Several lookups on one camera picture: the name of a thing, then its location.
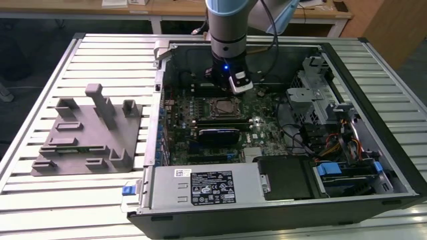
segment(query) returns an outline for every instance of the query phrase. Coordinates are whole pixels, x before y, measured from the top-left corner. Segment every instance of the white sticker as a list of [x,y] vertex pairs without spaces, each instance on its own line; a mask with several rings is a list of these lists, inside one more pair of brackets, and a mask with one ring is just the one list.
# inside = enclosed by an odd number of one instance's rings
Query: white sticker
[[180,178],[180,177],[190,177],[192,173],[192,170],[191,169],[175,169],[175,174],[174,176],[176,178]]
[[128,11],[131,14],[148,14],[148,11]]

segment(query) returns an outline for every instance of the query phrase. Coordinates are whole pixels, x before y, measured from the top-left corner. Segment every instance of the metal bracket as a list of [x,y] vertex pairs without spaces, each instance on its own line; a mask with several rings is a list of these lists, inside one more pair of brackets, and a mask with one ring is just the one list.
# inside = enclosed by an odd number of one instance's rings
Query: metal bracket
[[308,103],[323,99],[320,91],[312,91],[310,88],[290,88],[286,92],[288,100],[295,103]]
[[168,57],[171,55],[170,50],[171,50],[171,48],[170,48],[170,41],[168,40],[158,40],[158,41],[155,41],[155,44],[154,44],[154,58],[158,61],[158,65],[155,65],[155,67],[159,66],[159,61],[163,60],[166,57]]

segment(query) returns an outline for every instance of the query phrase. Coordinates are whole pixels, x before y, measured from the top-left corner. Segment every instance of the cable connector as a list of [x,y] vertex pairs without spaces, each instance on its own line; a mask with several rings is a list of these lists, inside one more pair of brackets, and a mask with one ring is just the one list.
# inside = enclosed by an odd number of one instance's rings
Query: cable connector
[[196,35],[198,33],[200,33],[200,31],[202,31],[202,27],[192,30],[191,35]]

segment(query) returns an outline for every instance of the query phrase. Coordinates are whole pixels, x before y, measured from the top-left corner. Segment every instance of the table leg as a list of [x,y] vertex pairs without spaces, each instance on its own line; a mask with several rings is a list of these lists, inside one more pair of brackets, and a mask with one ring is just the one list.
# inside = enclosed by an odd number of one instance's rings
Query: table leg
[[162,16],[150,17],[152,34],[162,34]]
[[335,24],[327,34],[330,38],[340,37],[347,21],[348,19],[336,19]]

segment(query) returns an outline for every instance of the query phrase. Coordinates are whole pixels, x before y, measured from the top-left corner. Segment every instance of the white label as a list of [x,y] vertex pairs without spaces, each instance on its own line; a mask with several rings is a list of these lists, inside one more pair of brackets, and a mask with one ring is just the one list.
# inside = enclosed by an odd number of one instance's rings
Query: white label
[[192,173],[192,170],[191,169],[175,169],[175,174],[174,176],[176,178],[182,178],[182,177],[190,177]]
[[234,194],[224,194],[222,195],[222,199],[232,199],[235,198],[235,195]]
[[128,11],[131,14],[148,14],[148,11]]

